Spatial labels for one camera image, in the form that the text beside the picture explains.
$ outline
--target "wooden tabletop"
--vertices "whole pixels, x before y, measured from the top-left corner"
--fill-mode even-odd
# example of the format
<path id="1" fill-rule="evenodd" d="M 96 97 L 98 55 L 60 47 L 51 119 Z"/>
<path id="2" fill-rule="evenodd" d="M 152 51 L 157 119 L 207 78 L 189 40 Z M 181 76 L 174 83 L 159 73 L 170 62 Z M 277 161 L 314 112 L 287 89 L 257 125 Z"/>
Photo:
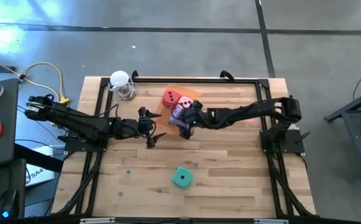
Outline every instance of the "wooden tabletop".
<path id="1" fill-rule="evenodd" d="M 78 110 L 93 114 L 101 77 L 85 77 Z M 288 96 L 283 78 L 270 78 L 273 98 Z M 132 101 L 121 101 L 122 118 L 138 118 L 145 106 L 155 111 L 168 83 L 140 83 Z M 177 84 L 200 93 L 204 108 L 246 106 L 256 101 L 249 84 Z M 103 97 L 102 112 L 106 95 Z M 106 217 L 275 217 L 268 162 L 261 151 L 260 119 L 239 121 L 221 130 L 195 128 L 190 140 L 176 134 L 160 138 L 154 149 L 146 149 L 145 139 L 111 139 L 103 154 L 94 216 Z M 158 127 L 156 134 L 163 132 Z M 52 211 L 60 210 L 80 185 L 84 152 L 71 155 L 63 165 Z M 311 190 L 302 159 L 285 154 L 289 186 L 302 204 L 315 213 Z M 183 166 L 194 174 L 192 185 L 183 190 L 171 182 L 175 170 Z M 286 210 L 283 191 L 282 208 Z M 83 209 L 89 195 L 87 188 Z"/>

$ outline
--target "computer mouse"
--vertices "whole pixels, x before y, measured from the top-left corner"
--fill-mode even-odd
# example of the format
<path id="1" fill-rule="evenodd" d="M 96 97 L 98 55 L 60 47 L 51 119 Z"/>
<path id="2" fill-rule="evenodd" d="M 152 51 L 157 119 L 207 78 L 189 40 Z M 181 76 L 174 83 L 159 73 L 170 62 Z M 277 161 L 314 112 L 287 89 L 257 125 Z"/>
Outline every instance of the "computer mouse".
<path id="1" fill-rule="evenodd" d="M 2 219 L 17 218 L 19 215 L 19 201 L 17 191 L 9 189 L 0 198 L 0 215 Z"/>

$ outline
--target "gray floor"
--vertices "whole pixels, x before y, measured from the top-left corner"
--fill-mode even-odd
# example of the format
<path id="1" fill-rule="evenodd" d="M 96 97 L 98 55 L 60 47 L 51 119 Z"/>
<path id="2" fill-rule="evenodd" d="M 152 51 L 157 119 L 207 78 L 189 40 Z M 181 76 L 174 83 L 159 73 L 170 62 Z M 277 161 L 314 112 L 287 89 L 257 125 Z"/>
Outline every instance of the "gray floor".
<path id="1" fill-rule="evenodd" d="M 269 29 L 361 30 L 361 1 L 261 0 Z M 69 26 L 203 27 L 259 29 L 253 0 L 0 0 L 0 22 Z M 352 100 L 361 77 L 361 35 L 269 35 L 276 77 L 285 78 L 300 100 L 309 181 L 317 214 L 361 221 L 361 181 L 357 158 L 341 120 L 323 117 Z M 52 62 L 64 74 L 65 93 L 77 106 L 87 75 L 138 70 L 143 76 L 268 77 L 260 34 L 149 32 L 46 32 L 0 30 L 0 61 L 18 68 Z M 36 82 L 59 88 L 54 69 L 33 68 Z M 14 77 L 0 74 L 0 79 Z M 19 104 L 49 93 L 23 84 Z M 357 90 L 361 94 L 361 84 Z M 37 124 L 18 114 L 17 138 L 58 144 Z M 52 132 L 57 129 L 45 124 Z M 46 200 L 52 192 L 41 194 Z M 29 204 L 36 201 L 30 196 Z M 41 215 L 47 202 L 27 208 Z"/>

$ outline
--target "teal die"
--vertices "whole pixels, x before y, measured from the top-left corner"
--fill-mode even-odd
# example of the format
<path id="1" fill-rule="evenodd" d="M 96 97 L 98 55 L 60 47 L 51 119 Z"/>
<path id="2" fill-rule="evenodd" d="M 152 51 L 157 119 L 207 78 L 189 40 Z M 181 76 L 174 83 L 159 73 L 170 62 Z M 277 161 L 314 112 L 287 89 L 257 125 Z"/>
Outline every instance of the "teal die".
<path id="1" fill-rule="evenodd" d="M 172 182 L 182 189 L 187 189 L 192 183 L 192 180 L 193 173 L 184 167 L 178 167 L 172 177 Z"/>

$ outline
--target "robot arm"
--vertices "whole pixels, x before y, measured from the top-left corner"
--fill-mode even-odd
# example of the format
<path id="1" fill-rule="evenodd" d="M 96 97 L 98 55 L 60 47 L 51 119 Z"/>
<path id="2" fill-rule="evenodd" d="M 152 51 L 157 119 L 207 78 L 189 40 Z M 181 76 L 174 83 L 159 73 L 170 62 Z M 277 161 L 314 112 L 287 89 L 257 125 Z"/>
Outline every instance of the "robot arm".
<path id="1" fill-rule="evenodd" d="M 236 121 L 270 116 L 278 120 L 278 123 L 270 128 L 268 136 L 271 140 L 275 141 L 277 139 L 284 139 L 284 134 L 289 126 L 301 119 L 298 100 L 291 97 L 257 101 L 237 109 L 208 108 L 207 112 L 203 112 L 201 110 L 202 106 L 199 101 L 195 100 L 190 108 L 185 108 L 183 114 L 179 116 L 182 122 L 188 124 L 188 128 L 180 129 L 181 137 L 189 139 L 190 130 L 195 126 L 208 129 L 222 129 L 233 125 Z"/>
<path id="2" fill-rule="evenodd" d="M 26 116 L 35 121 L 51 121 L 57 125 L 68 128 L 77 133 L 76 136 L 59 136 L 59 139 L 68 141 L 84 141 L 98 143 L 108 138 L 118 140 L 127 138 L 146 138 L 148 148 L 155 146 L 157 139 L 164 134 L 154 134 L 155 122 L 151 118 L 160 116 L 149 112 L 145 107 L 138 111 L 139 119 L 121 119 L 116 115 L 114 118 L 107 116 L 89 115 L 68 106 L 53 101 L 52 95 L 31 96 L 27 103 Z"/>

